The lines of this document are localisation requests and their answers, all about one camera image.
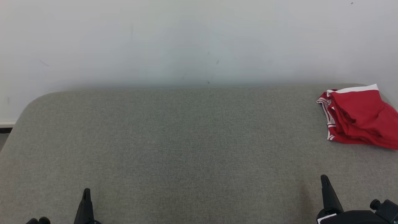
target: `red garment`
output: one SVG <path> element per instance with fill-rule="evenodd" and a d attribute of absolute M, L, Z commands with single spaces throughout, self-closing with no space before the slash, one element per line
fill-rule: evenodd
<path fill-rule="evenodd" d="M 328 90 L 317 103 L 326 114 L 328 140 L 398 150 L 398 112 L 381 99 L 376 84 Z"/>

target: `white wall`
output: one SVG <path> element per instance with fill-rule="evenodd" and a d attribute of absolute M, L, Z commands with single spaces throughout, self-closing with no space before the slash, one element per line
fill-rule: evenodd
<path fill-rule="evenodd" d="M 0 122 L 84 86 L 377 83 L 396 102 L 397 71 L 397 0 L 0 2 Z"/>

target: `floor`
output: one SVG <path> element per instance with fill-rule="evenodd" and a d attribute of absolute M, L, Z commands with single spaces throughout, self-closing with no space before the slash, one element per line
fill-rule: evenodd
<path fill-rule="evenodd" d="M 9 134 L 0 134 L 0 151 L 3 148 Z"/>

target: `red folded cloth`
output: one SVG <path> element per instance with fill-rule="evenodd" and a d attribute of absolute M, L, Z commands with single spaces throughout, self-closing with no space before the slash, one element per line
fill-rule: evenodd
<path fill-rule="evenodd" d="M 328 90 L 316 101 L 328 121 L 328 140 L 398 150 L 398 112 L 377 85 Z"/>

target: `baseboard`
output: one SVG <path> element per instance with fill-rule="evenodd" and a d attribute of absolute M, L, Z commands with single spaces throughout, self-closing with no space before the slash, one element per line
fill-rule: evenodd
<path fill-rule="evenodd" d="M 0 128 L 13 128 L 15 121 L 0 121 Z"/>

